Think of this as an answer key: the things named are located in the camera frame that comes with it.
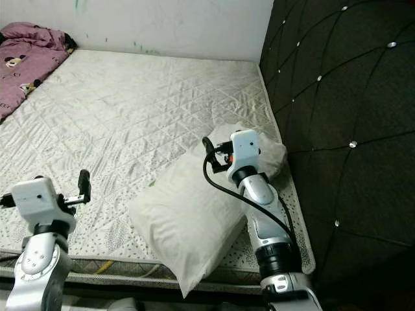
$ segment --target white wall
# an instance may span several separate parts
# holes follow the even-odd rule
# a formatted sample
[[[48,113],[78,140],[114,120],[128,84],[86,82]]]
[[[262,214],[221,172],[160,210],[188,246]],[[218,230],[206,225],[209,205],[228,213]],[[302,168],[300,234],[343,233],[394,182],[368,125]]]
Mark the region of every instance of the white wall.
[[[258,62],[274,0],[0,0],[0,27],[29,21],[80,47]]]

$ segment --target wall stain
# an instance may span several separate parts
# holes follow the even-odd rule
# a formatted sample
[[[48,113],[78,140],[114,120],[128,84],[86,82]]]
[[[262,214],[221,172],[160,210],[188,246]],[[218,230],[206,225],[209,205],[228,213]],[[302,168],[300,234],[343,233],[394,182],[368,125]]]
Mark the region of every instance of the wall stain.
[[[75,0],[75,12],[78,13],[78,8],[81,4],[81,0]],[[82,2],[82,13],[86,13],[88,10],[88,0],[83,0]]]
[[[136,47],[138,49],[137,42],[136,41],[133,41],[133,44],[134,44],[134,47]],[[140,47],[140,51],[139,52],[141,54],[161,55],[159,51],[154,50],[154,49],[148,49],[146,47],[143,47],[142,44],[140,44],[139,47]]]

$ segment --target yellow cable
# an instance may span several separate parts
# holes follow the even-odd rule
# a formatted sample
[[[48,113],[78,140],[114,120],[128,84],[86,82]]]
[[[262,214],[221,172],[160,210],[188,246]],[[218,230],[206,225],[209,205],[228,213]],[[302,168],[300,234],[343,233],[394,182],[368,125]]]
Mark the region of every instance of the yellow cable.
[[[95,271],[93,274],[104,273],[106,270],[108,270],[110,268],[110,266],[112,266],[113,263],[114,263],[114,261],[112,261],[112,260],[107,261],[97,271]]]

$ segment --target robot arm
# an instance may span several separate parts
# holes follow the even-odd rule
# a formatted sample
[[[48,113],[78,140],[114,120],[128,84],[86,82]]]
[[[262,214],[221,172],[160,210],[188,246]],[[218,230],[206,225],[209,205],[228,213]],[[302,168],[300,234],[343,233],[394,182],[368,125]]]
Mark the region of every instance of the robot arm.
[[[295,235],[289,231],[285,220],[289,214],[285,215],[276,189],[269,185],[264,174],[257,171],[260,149],[256,132],[239,131],[231,134],[230,139],[214,148],[210,140],[204,137],[206,159],[212,167],[215,166],[214,172],[226,170],[229,182],[236,184],[243,198],[232,195],[246,203],[250,202],[243,204],[243,211],[259,265],[261,289],[269,310],[321,310],[307,276],[301,271]],[[226,165],[218,167],[215,152],[226,155]]]
[[[61,309],[62,290],[71,267],[67,238],[76,226],[75,208],[69,206],[90,201],[87,170],[81,170],[78,187],[78,196],[65,198],[56,195],[49,178],[40,177],[18,183],[0,201],[5,207],[16,206],[33,233],[16,262],[6,311]]]

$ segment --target mattress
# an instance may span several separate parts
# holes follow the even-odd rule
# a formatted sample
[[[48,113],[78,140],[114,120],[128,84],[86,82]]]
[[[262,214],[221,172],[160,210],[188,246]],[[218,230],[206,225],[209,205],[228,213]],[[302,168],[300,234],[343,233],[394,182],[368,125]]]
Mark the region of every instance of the mattress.
[[[116,260],[108,273],[159,284],[174,276],[157,274],[160,262],[133,230],[126,204],[215,126],[236,122],[281,141],[254,63],[78,50],[0,125],[0,193],[41,174],[74,195],[80,169],[88,169],[92,199],[78,207],[69,237],[74,271],[92,273]],[[288,167],[274,186],[292,214],[303,270],[311,273],[314,257]],[[28,235],[17,210],[1,211],[3,253],[19,253]],[[218,271],[227,275],[223,281],[232,274],[234,283],[257,284],[247,277],[258,267],[246,231]]]

